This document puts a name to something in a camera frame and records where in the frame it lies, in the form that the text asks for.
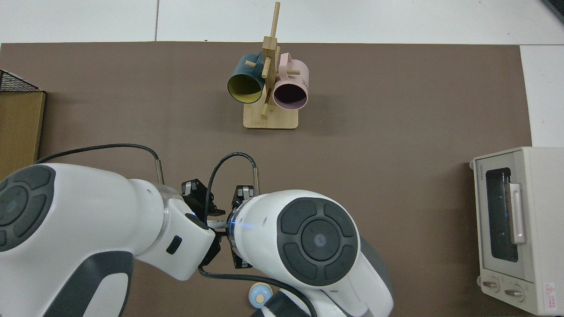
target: oven window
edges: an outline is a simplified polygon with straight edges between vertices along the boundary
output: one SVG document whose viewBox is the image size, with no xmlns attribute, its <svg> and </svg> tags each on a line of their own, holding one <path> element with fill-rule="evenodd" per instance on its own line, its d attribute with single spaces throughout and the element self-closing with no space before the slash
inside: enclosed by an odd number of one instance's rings
<svg viewBox="0 0 564 317">
<path fill-rule="evenodd" d="M 511 170 L 508 168 L 486 172 L 488 193 L 488 214 L 490 216 L 490 242 L 492 256 L 517 262 L 517 245 L 511 242 L 509 222 L 509 183 Z"/>
</svg>

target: wooden base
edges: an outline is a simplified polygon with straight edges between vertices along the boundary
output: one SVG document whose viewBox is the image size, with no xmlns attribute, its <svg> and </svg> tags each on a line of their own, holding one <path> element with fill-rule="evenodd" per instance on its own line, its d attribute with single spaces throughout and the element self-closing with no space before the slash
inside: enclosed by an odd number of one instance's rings
<svg viewBox="0 0 564 317">
<path fill-rule="evenodd" d="M 292 130 L 298 127 L 298 110 L 286 110 L 277 105 L 265 107 L 266 92 L 252 104 L 243 106 L 243 125 L 247 129 Z"/>
</svg>

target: black cable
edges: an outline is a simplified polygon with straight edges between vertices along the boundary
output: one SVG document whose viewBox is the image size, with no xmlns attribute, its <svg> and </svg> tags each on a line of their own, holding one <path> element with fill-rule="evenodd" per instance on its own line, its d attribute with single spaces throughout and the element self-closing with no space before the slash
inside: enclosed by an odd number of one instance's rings
<svg viewBox="0 0 564 317">
<path fill-rule="evenodd" d="M 222 158 L 219 163 L 217 163 L 217 165 L 215 166 L 215 168 L 213 169 L 213 172 L 211 173 L 210 176 L 210 180 L 208 182 L 208 190 L 206 191 L 206 200 L 205 200 L 205 205 L 204 205 L 204 223 L 208 223 L 208 211 L 209 211 L 209 203 L 210 203 L 210 194 L 212 192 L 212 184 L 213 184 L 213 179 L 215 178 L 215 174 L 217 173 L 217 170 L 219 169 L 219 167 L 228 159 L 234 157 L 234 156 L 242 156 L 245 157 L 247 160 L 249 160 L 249 162 L 251 163 L 251 165 L 253 166 L 253 168 L 257 168 L 257 163 L 255 163 L 254 159 L 243 152 L 233 152 L 230 153 L 228 155 L 225 155 L 224 158 Z"/>
<path fill-rule="evenodd" d="M 41 164 L 43 162 L 55 159 L 57 157 L 61 157 L 61 156 L 65 156 L 65 155 L 70 155 L 70 154 L 76 154 L 76 153 L 81 153 L 81 152 L 87 152 L 87 151 L 93 151 L 95 149 L 106 149 L 106 148 L 115 148 L 115 147 L 133 147 L 133 148 L 140 148 L 143 149 L 149 153 L 151 153 L 151 155 L 155 158 L 155 163 L 157 166 L 157 177 L 159 179 L 159 183 L 164 184 L 165 181 L 162 177 L 162 168 L 161 168 L 161 161 L 158 158 L 157 152 L 155 152 L 153 149 L 146 147 L 146 146 L 142 146 L 140 144 L 134 144 L 134 143 L 113 143 L 113 144 L 102 144 L 99 146 L 92 146 L 92 147 L 83 147 L 83 148 L 76 148 L 76 149 L 72 149 L 69 151 L 64 151 L 64 152 L 60 152 L 60 153 L 55 153 L 46 157 L 42 157 L 39 160 L 37 160 L 34 164 Z"/>
<path fill-rule="evenodd" d="M 253 281 L 253 282 L 261 282 L 266 284 L 271 284 L 281 289 L 285 289 L 288 292 L 296 295 L 306 306 L 307 309 L 310 310 L 311 317 L 317 317 L 317 312 L 315 311 L 314 304 L 307 298 L 302 292 L 300 292 L 297 288 L 288 285 L 286 283 L 280 282 L 275 279 L 266 278 L 264 276 L 258 275 L 246 275 L 246 274 L 219 274 L 219 273 L 210 273 L 206 272 L 202 266 L 198 267 L 198 271 L 200 274 L 206 278 L 211 279 L 222 279 L 222 280 L 242 280 L 242 281 Z"/>
</svg>

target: mug handle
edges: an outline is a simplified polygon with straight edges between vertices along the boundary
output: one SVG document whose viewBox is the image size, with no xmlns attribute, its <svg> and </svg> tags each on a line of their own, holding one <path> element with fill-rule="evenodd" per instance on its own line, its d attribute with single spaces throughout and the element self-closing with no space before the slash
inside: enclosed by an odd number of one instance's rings
<svg viewBox="0 0 564 317">
<path fill-rule="evenodd" d="M 280 55 L 280 65 L 278 66 L 278 75 L 280 80 L 288 80 L 288 64 L 292 62 L 290 53 L 283 53 Z"/>
</svg>

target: warning label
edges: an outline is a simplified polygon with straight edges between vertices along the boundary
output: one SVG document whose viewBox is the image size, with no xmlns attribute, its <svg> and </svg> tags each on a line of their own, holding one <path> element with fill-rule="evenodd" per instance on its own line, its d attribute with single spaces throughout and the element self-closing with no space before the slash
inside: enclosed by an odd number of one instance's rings
<svg viewBox="0 0 564 317">
<path fill-rule="evenodd" d="M 554 283 L 544 283 L 544 304 L 547 310 L 556 310 L 556 290 Z"/>
</svg>

